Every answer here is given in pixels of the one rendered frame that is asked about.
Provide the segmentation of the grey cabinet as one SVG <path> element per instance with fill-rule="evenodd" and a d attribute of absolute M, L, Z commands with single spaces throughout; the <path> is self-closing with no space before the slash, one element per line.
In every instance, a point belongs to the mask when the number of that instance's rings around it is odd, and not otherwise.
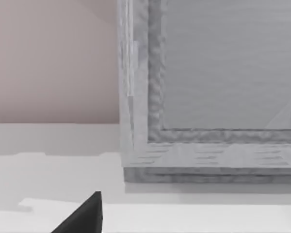
<path fill-rule="evenodd" d="M 291 0 L 117 0 L 129 183 L 291 183 Z"/>

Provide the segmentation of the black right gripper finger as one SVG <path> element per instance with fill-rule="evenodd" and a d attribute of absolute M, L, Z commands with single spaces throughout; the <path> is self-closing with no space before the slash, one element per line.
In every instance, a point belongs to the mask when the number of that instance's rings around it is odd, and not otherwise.
<path fill-rule="evenodd" d="M 51 233 L 102 233 L 102 193 L 96 191 Z"/>

